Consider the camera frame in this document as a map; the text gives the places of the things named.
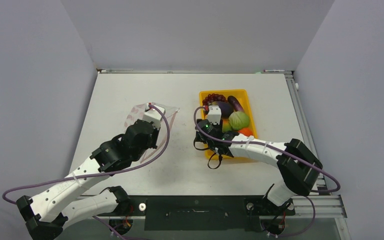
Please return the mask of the clear pink-dotted zip bag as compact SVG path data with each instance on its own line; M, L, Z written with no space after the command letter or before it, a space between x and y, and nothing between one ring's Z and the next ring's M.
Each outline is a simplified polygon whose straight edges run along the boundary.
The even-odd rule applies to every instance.
M180 111L180 108L177 106L169 106L161 103L151 102L151 103L143 103L139 105L133 106L130 113L127 115L126 120L124 122L124 128L131 126L136 122L136 120L142 120L145 114L145 110L149 109L149 104L152 104L156 107L163 108L165 110L164 116L167 119L169 130L171 131L174 125L174 121L176 115ZM140 164L144 164L150 161L153 157L157 155L157 152L164 147L167 142L167 128L164 125L164 121L161 122L163 133L157 139L157 147L156 149L148 149L144 152L143 156L139 159Z

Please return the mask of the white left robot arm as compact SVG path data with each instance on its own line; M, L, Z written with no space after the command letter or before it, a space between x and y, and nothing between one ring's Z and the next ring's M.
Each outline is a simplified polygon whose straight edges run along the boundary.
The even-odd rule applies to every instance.
M71 173L71 180L59 182L32 197L20 197L16 205L31 238L54 240L70 225L89 217L128 212L130 198L121 186L107 187L93 197L81 200L78 197L108 179L108 173L130 167L147 149L155 149L160 125L156 120L138 119L124 134L103 142L94 150Z

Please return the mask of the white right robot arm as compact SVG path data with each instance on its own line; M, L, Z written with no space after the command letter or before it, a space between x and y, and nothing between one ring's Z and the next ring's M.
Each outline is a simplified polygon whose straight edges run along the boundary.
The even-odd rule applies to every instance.
M265 195L262 207L277 213L290 198L308 196L323 168L321 162L299 139L271 142L246 136L236 131L222 132L207 119L195 124L195 141L204 143L222 160L224 156L246 158L277 168L282 179Z

